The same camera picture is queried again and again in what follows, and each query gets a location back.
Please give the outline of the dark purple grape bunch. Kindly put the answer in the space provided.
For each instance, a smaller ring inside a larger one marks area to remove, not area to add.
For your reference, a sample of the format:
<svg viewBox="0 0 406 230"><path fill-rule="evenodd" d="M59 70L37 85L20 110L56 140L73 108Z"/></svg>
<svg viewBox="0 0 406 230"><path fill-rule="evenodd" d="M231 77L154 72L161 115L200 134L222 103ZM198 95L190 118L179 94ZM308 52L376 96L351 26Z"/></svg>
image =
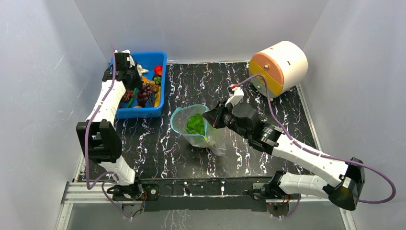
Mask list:
<svg viewBox="0 0 406 230"><path fill-rule="evenodd" d="M150 108L155 106L159 86L154 81L143 83L133 90L126 90L121 98L124 108Z"/></svg>

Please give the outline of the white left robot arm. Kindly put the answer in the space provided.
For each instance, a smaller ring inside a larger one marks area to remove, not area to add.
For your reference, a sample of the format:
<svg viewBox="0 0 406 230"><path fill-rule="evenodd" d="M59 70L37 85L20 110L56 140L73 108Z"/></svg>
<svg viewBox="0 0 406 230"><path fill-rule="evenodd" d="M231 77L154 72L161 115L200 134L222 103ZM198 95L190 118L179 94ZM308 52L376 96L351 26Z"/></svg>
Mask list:
<svg viewBox="0 0 406 230"><path fill-rule="evenodd" d="M114 197L136 200L141 197L143 187L122 156L122 141L114 127L122 97L128 89L143 83L138 63L129 50L114 50L101 83L101 92L91 114L86 121L77 123L76 132L85 162L98 164L113 177L116 185L107 192Z"/></svg>

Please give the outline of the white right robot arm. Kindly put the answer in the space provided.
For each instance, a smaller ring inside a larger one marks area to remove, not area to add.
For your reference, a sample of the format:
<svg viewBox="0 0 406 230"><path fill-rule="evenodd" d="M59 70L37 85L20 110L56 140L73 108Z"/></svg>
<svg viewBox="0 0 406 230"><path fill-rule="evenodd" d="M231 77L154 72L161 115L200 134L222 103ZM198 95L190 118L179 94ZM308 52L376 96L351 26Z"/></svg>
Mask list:
<svg viewBox="0 0 406 230"><path fill-rule="evenodd" d="M202 116L213 128L227 127L246 139L252 148L286 159L312 173L298 175L277 171L268 184L254 185L246 194L255 199L304 194L326 198L345 210L356 209L365 183L361 160L352 158L353 163L345 163L319 151L309 153L312 148L299 147L299 142L290 140L281 128L261 121L258 112L248 103L231 106L219 102Z"/></svg>

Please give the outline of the clear zip top bag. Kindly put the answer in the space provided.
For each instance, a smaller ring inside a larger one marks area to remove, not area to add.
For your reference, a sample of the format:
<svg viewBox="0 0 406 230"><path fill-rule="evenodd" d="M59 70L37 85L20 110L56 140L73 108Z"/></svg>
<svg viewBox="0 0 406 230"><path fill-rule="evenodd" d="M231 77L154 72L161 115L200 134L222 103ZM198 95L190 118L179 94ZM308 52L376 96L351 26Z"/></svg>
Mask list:
<svg viewBox="0 0 406 230"><path fill-rule="evenodd" d="M182 135L192 146L209 148L217 156L226 155L224 128L213 128L204 118L203 113L209 111L202 104L177 108L170 118L172 130Z"/></svg>

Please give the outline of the green toy lettuce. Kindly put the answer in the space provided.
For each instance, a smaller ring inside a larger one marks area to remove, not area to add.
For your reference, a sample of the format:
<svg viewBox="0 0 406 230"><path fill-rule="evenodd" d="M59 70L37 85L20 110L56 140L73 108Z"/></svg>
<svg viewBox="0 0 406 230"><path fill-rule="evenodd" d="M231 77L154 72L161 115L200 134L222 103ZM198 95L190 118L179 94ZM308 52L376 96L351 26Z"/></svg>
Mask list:
<svg viewBox="0 0 406 230"><path fill-rule="evenodd" d="M205 119L201 114L197 113L191 116L185 127L185 131L189 134L205 135Z"/></svg>

